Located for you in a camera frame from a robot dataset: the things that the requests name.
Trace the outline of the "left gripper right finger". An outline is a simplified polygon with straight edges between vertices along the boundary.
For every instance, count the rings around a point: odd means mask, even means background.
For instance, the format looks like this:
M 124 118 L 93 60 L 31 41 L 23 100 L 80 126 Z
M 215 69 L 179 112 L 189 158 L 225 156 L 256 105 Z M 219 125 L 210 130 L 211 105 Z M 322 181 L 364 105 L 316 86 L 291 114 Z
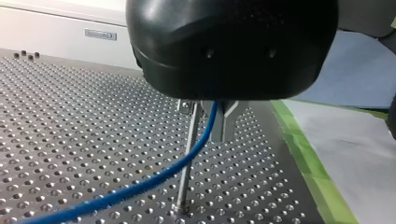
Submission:
M 224 142 L 234 140 L 235 123 L 238 117 L 248 108 L 248 101 L 227 101 L 223 104 L 222 138 Z

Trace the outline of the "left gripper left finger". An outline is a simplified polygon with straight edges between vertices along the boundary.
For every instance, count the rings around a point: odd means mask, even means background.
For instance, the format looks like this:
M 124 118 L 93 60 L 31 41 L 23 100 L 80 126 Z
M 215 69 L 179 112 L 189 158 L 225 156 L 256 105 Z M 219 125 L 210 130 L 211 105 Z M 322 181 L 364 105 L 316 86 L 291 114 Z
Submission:
M 202 101 L 201 106 L 205 113 L 210 116 L 212 105 L 214 104 L 213 101 Z M 210 134 L 210 141 L 213 143 L 220 143 L 222 141 L 222 126 L 223 126 L 223 112 L 221 108 L 221 104 L 217 103 L 215 109 L 215 119 L 213 128 Z

